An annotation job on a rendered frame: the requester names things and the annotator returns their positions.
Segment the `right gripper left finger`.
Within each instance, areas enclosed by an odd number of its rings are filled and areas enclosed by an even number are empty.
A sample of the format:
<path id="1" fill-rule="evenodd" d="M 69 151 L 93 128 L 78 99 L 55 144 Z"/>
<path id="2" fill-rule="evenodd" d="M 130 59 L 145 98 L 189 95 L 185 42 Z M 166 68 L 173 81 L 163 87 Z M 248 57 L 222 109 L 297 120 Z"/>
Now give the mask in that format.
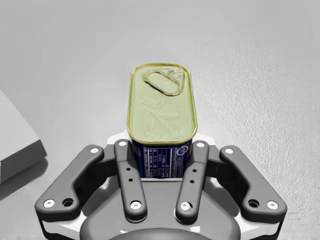
<path id="1" fill-rule="evenodd" d="M 140 221 L 148 208 L 139 168 L 134 158 L 127 131 L 108 138 L 107 145 L 88 145 L 36 201 L 40 221 L 65 222 L 78 218 L 91 195 L 106 181 L 116 176 L 121 190 L 125 216 Z"/>

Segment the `green and blue rectangular can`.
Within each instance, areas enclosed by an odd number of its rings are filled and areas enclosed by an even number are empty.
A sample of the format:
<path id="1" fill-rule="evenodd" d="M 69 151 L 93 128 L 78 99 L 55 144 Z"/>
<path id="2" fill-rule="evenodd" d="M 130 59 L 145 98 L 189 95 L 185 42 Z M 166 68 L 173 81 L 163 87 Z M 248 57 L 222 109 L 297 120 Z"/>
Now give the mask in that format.
<path id="1" fill-rule="evenodd" d="M 145 63 L 131 72 L 127 133 L 142 178 L 183 177 L 197 128 L 186 67 Z"/>

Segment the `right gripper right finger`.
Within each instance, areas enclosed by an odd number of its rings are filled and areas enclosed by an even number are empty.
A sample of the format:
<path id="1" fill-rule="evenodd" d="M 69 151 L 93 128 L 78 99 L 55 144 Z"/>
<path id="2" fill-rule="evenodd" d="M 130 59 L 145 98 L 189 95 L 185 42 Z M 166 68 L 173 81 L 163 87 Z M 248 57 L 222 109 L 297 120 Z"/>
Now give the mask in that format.
<path id="1" fill-rule="evenodd" d="M 203 199 L 205 180 L 215 178 L 231 196 L 237 213 L 232 215 L 213 199 Z M 237 146 L 216 147 L 212 137 L 197 133 L 192 142 L 175 206 L 182 223 L 281 223 L 287 205 L 254 164 Z"/>

